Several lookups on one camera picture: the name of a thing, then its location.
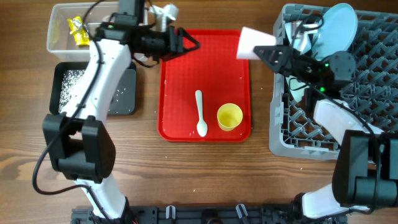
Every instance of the wooden table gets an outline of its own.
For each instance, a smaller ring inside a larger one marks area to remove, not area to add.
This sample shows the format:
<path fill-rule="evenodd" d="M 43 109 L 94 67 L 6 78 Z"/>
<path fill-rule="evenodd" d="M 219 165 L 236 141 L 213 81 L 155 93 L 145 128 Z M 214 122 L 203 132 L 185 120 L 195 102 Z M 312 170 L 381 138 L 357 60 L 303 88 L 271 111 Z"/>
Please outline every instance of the wooden table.
<path fill-rule="evenodd" d="M 0 223 L 69 223 L 71 209 L 90 203 L 81 190 L 56 196 L 37 194 L 32 170 L 45 147 L 42 122 L 49 112 L 58 59 L 47 52 L 51 9 L 81 0 L 2 0 L 0 4 Z M 241 29 L 272 33 L 287 0 L 174 0 L 176 26 Z M 355 9 L 397 12 L 395 1 L 346 1 Z M 155 1 L 164 6 L 167 1 Z M 333 6 L 336 1 L 300 1 Z M 251 62 L 252 134 L 241 144 L 170 143 L 157 132 L 159 67 L 138 70 L 138 110 L 114 116 L 108 132 L 117 149 L 113 174 L 131 205 L 236 205 L 290 202 L 300 192 L 329 184 L 334 161 L 273 155 L 269 148 L 269 104 L 273 73 Z M 55 190 L 73 184 L 56 173 L 48 158 L 39 185 Z M 398 212 L 383 209 L 353 215 L 350 223 L 397 223 Z"/>

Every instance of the yellow cup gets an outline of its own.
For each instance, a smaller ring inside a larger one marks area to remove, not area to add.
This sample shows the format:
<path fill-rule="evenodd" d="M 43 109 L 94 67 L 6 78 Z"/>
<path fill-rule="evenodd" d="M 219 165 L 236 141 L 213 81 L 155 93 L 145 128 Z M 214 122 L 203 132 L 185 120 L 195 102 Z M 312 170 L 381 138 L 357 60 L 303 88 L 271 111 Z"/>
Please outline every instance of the yellow cup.
<path fill-rule="evenodd" d="M 238 105 L 227 103 L 218 109 L 217 120 L 223 131 L 232 131 L 242 122 L 243 112 Z"/>

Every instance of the dish rack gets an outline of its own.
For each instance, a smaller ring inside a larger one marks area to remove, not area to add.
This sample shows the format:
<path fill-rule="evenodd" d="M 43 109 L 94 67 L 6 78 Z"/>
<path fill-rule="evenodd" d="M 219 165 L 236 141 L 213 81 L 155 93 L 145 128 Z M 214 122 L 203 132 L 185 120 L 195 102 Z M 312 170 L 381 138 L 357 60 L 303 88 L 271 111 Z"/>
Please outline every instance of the dish rack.
<path fill-rule="evenodd" d="M 286 4 L 274 24 L 277 44 L 283 44 L 285 23 L 320 14 L 329 7 Z M 358 30 L 348 52 L 357 68 L 353 82 L 340 93 L 363 119 L 386 132 L 398 131 L 398 14 L 355 11 Z M 337 159 L 339 145 L 291 97 L 285 78 L 274 77 L 269 148 L 278 156 Z"/>

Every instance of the red surface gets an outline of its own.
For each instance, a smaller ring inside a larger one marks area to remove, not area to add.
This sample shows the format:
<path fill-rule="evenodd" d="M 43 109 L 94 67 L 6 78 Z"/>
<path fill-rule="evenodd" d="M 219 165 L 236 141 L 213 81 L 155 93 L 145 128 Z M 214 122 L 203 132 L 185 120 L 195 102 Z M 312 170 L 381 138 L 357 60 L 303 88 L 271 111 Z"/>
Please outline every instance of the red surface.
<path fill-rule="evenodd" d="M 188 30 L 199 50 L 162 64 L 158 130 L 168 141 L 240 142 L 251 132 L 249 62 L 237 60 L 240 31 Z M 203 93 L 207 135 L 197 133 L 199 121 L 195 91 Z M 220 129 L 217 111 L 235 103 L 243 121 L 230 132 Z"/>

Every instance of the white spoon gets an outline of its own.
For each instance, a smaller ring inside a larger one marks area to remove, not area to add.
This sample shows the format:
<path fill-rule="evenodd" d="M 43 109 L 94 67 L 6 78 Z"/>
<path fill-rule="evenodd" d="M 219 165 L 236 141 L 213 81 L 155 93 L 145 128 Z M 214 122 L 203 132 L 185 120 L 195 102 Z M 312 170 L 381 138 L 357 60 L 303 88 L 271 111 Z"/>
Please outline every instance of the white spoon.
<path fill-rule="evenodd" d="M 203 119 L 203 97 L 200 90 L 195 92 L 195 97 L 197 99 L 198 113 L 199 113 L 199 122 L 197 124 L 197 131 L 200 137 L 205 137 L 207 134 L 207 124 Z"/>

